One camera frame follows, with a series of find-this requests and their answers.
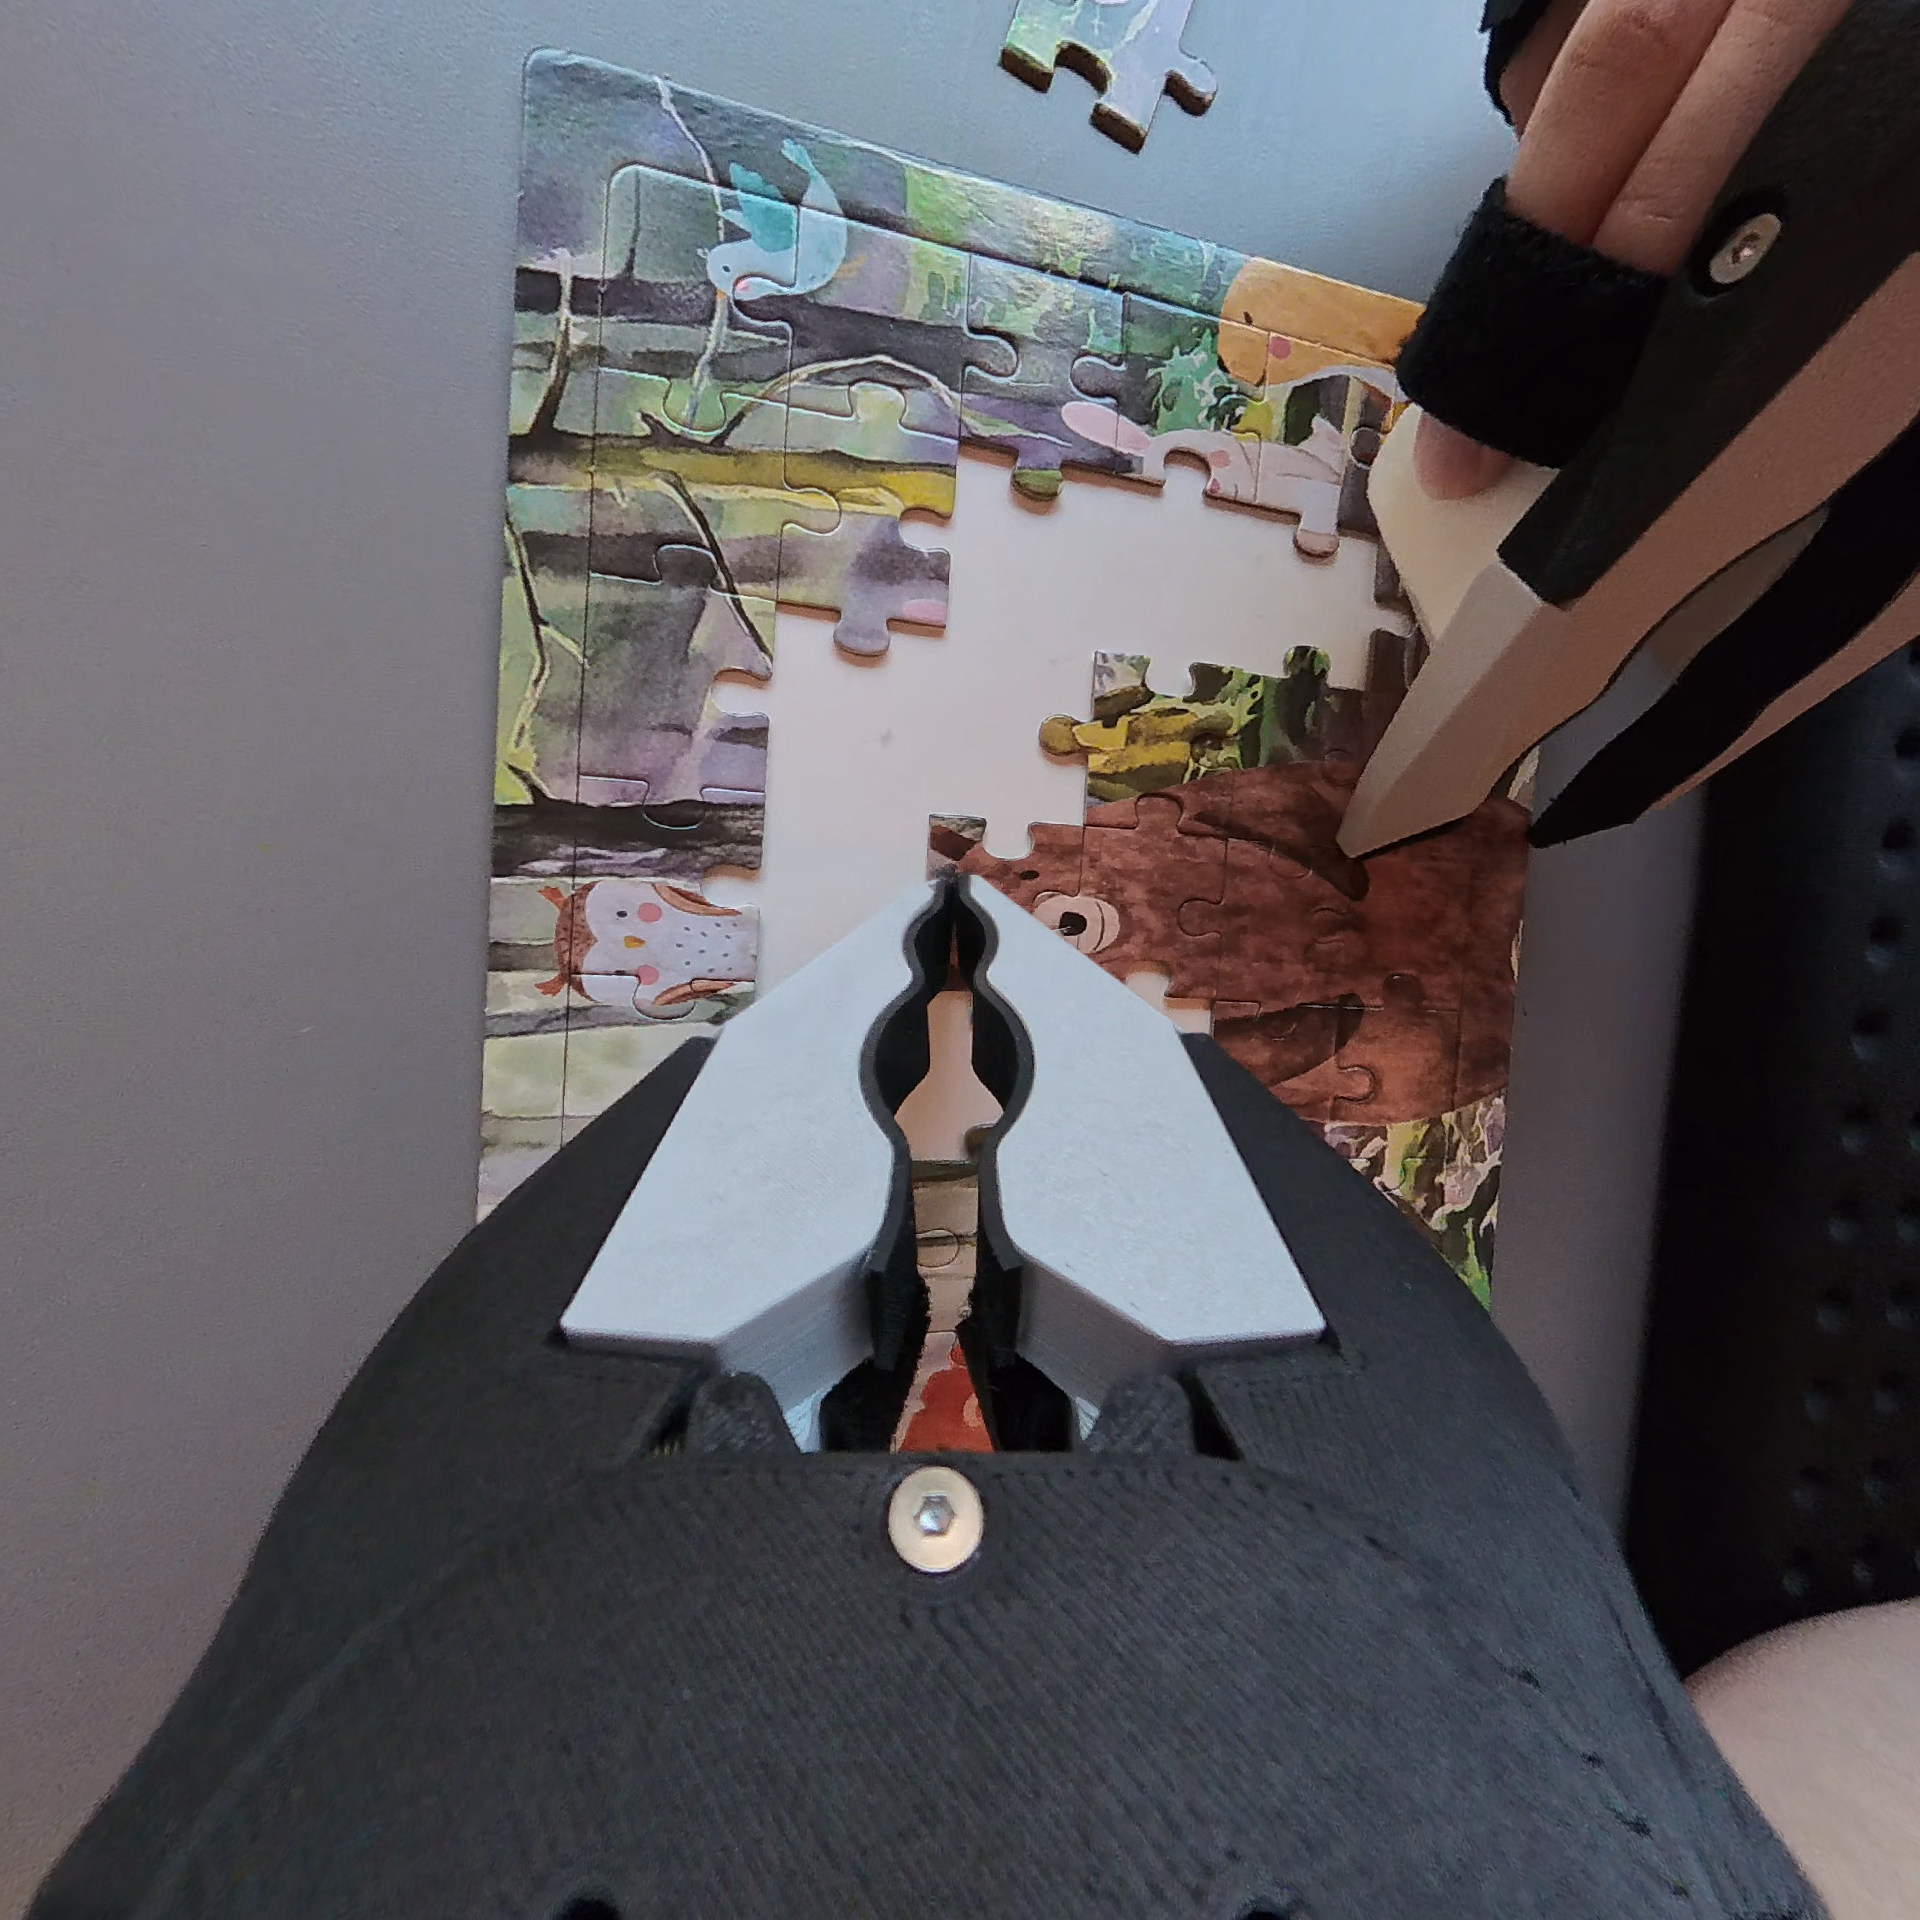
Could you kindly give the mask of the green purple pink jigsaw piece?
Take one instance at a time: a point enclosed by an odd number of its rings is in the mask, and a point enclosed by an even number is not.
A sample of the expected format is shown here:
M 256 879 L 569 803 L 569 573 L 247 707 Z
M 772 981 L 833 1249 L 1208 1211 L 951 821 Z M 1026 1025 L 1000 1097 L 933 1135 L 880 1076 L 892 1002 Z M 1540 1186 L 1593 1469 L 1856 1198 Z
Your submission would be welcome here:
M 1096 90 L 1092 125 L 1137 153 L 1164 94 L 1210 108 L 1216 75 L 1184 47 L 1192 2 L 1018 2 L 998 62 L 1034 90 L 1062 65 Z

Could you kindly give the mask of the grey desk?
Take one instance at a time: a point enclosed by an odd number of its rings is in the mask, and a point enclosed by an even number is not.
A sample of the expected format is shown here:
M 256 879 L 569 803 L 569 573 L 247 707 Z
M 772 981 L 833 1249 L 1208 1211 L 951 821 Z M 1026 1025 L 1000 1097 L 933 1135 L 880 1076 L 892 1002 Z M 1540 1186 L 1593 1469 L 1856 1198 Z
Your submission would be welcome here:
M 1008 5 L 4 5 L 4 1915 L 472 1222 L 521 62 L 1422 297 L 1477 5 L 1200 5 L 1141 155 Z

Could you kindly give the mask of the person's right hand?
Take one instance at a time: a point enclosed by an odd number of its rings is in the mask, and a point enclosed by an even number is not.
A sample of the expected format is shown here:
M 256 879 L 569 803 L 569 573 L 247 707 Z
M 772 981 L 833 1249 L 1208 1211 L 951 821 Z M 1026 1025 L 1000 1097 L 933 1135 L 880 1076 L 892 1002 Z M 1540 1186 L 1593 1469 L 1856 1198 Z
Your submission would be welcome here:
M 1490 5 L 1485 78 L 1519 133 L 1398 362 L 1390 438 L 1430 498 L 1561 468 L 1620 419 L 1742 153 L 1841 2 Z

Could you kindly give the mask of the animal jigsaw puzzle board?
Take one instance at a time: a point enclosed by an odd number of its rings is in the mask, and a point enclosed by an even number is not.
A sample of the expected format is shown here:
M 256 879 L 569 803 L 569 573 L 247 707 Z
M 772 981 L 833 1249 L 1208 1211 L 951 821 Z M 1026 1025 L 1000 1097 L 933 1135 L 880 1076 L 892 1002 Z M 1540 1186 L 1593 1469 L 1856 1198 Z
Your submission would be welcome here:
M 989 876 L 1228 1051 L 1488 1298 L 1524 782 L 1365 862 L 1424 660 L 1367 500 L 1416 306 L 583 54 L 524 68 L 477 1211 L 797 963 L 839 882 Z M 1249 511 L 1144 657 L 949 618 L 962 453 Z

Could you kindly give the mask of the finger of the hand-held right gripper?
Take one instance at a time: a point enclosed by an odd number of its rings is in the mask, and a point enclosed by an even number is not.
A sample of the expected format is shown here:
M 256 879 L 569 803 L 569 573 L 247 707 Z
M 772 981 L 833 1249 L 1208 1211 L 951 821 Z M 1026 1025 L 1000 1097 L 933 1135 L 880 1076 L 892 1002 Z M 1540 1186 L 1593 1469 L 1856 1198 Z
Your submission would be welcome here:
M 1397 500 L 1375 515 L 1430 651 L 1359 774 L 1338 846 L 1367 854 L 1471 811 L 1698 587 L 1734 573 L 1709 589 L 1716 613 L 1758 591 L 1764 566 L 1745 556 L 1913 420 L 1914 349 L 1918 294 L 1873 292 L 1584 591 L 1548 596 L 1498 548 L 1545 505 L 1545 471 L 1521 468 L 1477 502 L 1437 502 L 1382 449 Z

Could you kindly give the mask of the person's left forearm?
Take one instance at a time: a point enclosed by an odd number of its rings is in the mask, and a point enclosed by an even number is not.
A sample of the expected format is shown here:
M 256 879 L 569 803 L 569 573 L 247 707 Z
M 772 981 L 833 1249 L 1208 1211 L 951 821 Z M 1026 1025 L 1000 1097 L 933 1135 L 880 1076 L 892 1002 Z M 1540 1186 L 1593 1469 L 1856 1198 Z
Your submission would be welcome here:
M 1918 1915 L 1918 1599 L 1784 1625 L 1687 1691 L 1830 1915 Z

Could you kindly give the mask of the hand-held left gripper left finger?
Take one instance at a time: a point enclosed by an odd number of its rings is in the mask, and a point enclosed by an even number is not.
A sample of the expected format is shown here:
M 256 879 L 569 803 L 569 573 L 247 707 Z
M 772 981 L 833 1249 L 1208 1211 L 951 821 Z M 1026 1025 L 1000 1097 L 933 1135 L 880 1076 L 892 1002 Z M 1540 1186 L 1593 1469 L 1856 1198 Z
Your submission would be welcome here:
M 951 942 L 951 884 L 916 882 L 727 1025 L 564 1307 L 572 1347 L 752 1374 L 804 1452 L 861 1363 L 916 1357 L 895 1113 Z

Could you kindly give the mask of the black perforated pad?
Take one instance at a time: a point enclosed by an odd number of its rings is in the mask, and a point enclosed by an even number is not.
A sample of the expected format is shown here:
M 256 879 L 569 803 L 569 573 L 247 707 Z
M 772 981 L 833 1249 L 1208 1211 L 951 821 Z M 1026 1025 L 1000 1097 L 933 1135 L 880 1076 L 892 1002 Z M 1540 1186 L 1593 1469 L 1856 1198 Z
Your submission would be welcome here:
M 1918 650 L 1716 774 L 1624 1551 L 1688 1674 L 1914 1595 Z

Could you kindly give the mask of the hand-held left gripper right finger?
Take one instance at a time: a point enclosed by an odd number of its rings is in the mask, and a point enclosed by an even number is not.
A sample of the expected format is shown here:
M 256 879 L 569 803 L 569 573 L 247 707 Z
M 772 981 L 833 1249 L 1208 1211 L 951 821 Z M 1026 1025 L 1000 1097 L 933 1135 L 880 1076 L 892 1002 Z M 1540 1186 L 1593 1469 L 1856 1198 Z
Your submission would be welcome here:
M 959 878 L 980 1150 L 966 1367 L 997 1450 L 1068 1450 L 1117 1381 L 1319 1340 L 1326 1316 L 1186 1036 Z

